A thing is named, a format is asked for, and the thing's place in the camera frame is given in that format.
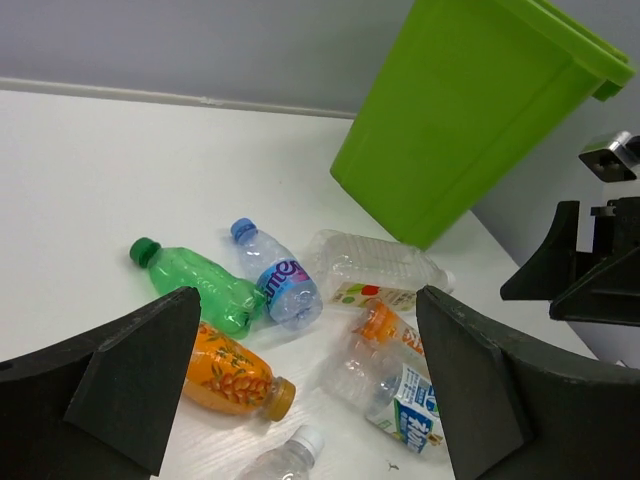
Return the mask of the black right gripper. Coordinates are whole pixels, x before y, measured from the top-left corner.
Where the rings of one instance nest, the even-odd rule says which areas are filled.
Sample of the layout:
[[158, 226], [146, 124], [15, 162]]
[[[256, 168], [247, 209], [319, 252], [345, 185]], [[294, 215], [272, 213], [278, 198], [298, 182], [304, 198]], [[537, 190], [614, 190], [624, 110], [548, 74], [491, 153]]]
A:
[[577, 250], [579, 210], [579, 201], [557, 205], [541, 245], [502, 285], [501, 298], [552, 301], [554, 320], [638, 326], [639, 197], [590, 208], [590, 251]]

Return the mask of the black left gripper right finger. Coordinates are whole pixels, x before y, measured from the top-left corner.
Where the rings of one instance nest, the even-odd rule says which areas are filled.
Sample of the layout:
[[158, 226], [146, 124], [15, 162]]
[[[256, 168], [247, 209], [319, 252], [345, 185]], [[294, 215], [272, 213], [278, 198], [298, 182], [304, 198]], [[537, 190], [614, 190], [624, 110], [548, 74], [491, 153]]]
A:
[[435, 287], [417, 322], [458, 479], [636, 479], [639, 372], [558, 348]]

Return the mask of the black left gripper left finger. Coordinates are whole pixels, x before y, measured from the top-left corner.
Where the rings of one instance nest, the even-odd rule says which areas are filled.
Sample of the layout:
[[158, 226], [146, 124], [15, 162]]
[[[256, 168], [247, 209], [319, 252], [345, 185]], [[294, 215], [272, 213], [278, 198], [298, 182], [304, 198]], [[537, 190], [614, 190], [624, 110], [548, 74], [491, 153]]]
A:
[[4, 479], [159, 474], [200, 321], [179, 288], [102, 326], [1, 364]]

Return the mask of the orange juice bottle brown cap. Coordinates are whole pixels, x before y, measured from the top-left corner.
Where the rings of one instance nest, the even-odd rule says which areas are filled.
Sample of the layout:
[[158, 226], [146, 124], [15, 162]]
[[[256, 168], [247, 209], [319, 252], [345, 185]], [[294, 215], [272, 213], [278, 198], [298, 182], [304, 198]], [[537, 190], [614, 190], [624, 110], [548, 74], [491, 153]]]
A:
[[202, 407], [235, 416], [281, 421], [296, 387], [273, 374], [270, 366], [207, 323], [200, 323], [183, 393]]

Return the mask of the clear bottle blue white label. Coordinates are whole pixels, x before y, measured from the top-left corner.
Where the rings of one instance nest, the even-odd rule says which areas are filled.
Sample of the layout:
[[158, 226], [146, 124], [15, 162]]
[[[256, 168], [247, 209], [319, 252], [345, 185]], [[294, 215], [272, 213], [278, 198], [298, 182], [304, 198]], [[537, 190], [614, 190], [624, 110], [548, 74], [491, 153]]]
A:
[[409, 364], [352, 334], [321, 367], [320, 387], [418, 455], [445, 445], [431, 381]]

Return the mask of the clear bottle orange label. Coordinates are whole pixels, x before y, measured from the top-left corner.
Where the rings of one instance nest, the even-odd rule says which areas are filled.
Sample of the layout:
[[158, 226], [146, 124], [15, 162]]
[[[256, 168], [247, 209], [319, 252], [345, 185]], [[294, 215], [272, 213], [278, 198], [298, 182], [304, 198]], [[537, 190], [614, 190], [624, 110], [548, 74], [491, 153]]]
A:
[[365, 303], [365, 312], [355, 321], [353, 332], [407, 359], [425, 359], [418, 330], [409, 325], [381, 300]]

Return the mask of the green plastic bottle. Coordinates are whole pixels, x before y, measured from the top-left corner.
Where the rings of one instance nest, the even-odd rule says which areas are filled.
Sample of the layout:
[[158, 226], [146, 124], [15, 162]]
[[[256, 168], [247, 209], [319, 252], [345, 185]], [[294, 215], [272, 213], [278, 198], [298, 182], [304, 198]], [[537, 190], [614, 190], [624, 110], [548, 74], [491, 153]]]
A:
[[132, 244], [129, 256], [147, 271], [160, 295], [195, 288], [200, 295], [201, 320], [232, 338], [247, 337], [252, 323], [263, 313], [266, 297], [253, 282], [188, 248], [165, 248], [142, 237]]

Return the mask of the clear bottle white cap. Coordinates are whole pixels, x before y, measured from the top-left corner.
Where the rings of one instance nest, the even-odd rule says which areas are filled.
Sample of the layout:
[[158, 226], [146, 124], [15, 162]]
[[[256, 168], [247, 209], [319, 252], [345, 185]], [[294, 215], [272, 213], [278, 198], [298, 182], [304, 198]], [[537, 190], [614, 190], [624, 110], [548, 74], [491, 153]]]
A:
[[324, 446], [325, 438], [317, 428], [300, 426], [284, 444], [261, 454], [236, 479], [308, 479]]

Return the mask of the clear square bottle apple label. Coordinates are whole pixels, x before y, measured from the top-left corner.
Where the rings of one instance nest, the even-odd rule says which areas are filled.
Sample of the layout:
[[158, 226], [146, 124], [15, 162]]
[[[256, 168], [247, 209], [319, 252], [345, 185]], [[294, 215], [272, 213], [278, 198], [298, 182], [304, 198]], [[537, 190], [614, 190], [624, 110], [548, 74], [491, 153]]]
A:
[[412, 312], [423, 287], [451, 293], [456, 285], [450, 271], [417, 247], [335, 230], [317, 232], [308, 265], [324, 303], [343, 308], [380, 300], [399, 313]]

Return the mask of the clear bottle blue cap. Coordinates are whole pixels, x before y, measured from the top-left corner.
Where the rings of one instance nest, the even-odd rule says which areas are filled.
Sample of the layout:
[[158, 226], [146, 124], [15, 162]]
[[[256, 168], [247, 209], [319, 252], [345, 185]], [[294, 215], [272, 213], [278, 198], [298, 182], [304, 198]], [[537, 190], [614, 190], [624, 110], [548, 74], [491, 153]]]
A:
[[248, 218], [234, 222], [230, 233], [244, 273], [266, 297], [271, 319], [290, 331], [309, 327], [320, 316], [323, 302], [300, 261]]

